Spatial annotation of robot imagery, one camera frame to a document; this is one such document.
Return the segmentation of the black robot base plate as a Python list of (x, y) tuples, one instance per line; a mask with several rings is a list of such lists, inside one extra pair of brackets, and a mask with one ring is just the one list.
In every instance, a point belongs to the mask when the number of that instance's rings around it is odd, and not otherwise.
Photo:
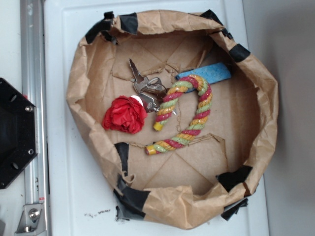
[(36, 153), (35, 106), (0, 79), (0, 188), (6, 189)]

